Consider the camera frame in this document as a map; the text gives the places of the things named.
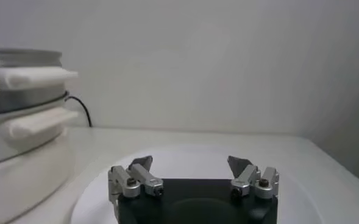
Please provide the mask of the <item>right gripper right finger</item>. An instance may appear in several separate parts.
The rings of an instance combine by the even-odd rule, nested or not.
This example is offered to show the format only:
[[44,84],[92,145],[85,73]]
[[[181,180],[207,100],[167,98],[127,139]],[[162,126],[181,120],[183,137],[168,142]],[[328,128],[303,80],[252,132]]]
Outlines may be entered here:
[[279,195],[279,173],[274,167],[267,167],[263,173],[248,159],[228,156],[227,162],[233,173],[231,196],[243,198],[251,192],[257,198],[270,200]]

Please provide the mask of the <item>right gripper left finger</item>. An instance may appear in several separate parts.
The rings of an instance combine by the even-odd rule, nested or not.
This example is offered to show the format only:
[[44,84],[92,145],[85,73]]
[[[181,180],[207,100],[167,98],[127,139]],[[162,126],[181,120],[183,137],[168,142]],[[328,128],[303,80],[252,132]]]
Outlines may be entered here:
[[134,199],[144,193],[154,198],[161,198],[164,185],[161,178],[151,174],[153,162],[151,155],[135,158],[125,169],[123,166],[112,166],[108,171],[108,199],[113,204],[115,214],[119,213],[119,197]]

